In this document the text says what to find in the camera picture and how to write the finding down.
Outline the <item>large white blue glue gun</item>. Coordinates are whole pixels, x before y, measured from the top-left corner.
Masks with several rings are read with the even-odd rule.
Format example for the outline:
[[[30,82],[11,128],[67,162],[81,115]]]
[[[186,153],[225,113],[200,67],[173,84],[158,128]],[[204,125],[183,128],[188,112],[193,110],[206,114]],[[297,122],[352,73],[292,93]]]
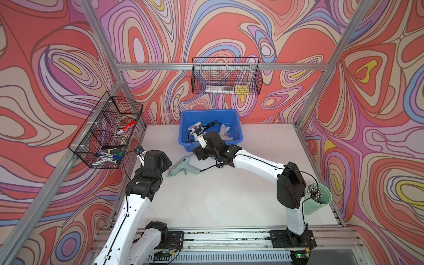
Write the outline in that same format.
[[[189,131],[190,136],[193,136],[193,135],[199,136],[199,135],[204,134],[204,127],[202,126],[202,123],[199,121],[199,122],[191,125],[188,128],[188,131]]]

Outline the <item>white orange glue gun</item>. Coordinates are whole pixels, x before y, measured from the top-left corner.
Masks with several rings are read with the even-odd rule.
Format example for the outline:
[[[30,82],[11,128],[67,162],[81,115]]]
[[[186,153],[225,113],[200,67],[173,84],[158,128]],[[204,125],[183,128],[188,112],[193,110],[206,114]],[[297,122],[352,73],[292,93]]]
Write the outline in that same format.
[[[233,141],[234,138],[230,136],[229,133],[230,127],[227,127],[225,124],[220,125],[219,136],[223,141]]]

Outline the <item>large mint glue gun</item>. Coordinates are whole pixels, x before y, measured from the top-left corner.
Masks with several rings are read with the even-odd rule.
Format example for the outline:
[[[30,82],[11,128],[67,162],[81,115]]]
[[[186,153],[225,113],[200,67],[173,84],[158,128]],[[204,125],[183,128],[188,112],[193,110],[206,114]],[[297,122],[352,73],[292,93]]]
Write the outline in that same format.
[[[177,176],[180,172],[183,172],[185,175],[187,172],[200,175],[201,170],[192,166],[189,162],[191,160],[192,155],[185,156],[178,164],[173,166],[168,173],[169,177]]]

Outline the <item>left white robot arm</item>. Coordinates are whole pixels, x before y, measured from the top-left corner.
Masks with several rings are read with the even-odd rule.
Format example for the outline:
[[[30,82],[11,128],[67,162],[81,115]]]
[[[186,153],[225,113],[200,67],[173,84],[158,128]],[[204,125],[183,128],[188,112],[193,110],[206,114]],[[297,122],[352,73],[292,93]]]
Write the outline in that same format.
[[[142,265],[154,249],[168,243],[167,224],[159,221],[150,222],[134,242],[141,218],[162,184],[162,174],[172,166],[159,150],[143,151],[139,158],[141,166],[127,185],[117,223],[94,265]]]

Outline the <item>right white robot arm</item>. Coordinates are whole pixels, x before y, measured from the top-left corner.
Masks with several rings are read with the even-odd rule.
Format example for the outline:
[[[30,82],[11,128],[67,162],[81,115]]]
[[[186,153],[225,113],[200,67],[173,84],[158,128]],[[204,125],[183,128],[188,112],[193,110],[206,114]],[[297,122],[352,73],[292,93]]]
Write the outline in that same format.
[[[237,145],[227,145],[217,132],[194,132],[199,147],[193,149],[198,160],[212,158],[216,166],[231,166],[254,173],[276,186],[277,201],[284,206],[287,216],[287,228],[282,239],[276,236],[273,243],[289,245],[295,248],[316,247],[316,241],[304,218],[303,203],[307,184],[298,166],[268,161],[253,155]]]

